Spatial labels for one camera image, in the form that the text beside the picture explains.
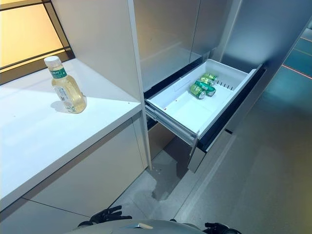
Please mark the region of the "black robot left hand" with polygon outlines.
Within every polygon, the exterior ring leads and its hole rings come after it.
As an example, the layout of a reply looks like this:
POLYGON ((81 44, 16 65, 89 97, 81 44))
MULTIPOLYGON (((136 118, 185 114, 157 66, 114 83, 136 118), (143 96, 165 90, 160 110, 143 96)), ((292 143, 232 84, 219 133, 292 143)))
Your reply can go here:
POLYGON ((132 219, 132 216, 130 215, 122 215, 121 209, 122 209, 121 205, 104 209, 94 214, 89 220, 80 223, 77 226, 77 229, 109 221, 132 219))

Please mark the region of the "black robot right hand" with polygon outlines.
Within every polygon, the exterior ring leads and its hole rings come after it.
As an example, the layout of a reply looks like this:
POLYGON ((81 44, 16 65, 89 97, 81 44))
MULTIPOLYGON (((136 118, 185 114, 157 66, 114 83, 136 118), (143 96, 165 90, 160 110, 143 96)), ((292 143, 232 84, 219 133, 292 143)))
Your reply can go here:
POLYGON ((206 234, 235 234, 236 231, 221 223, 205 223, 203 232, 206 234))

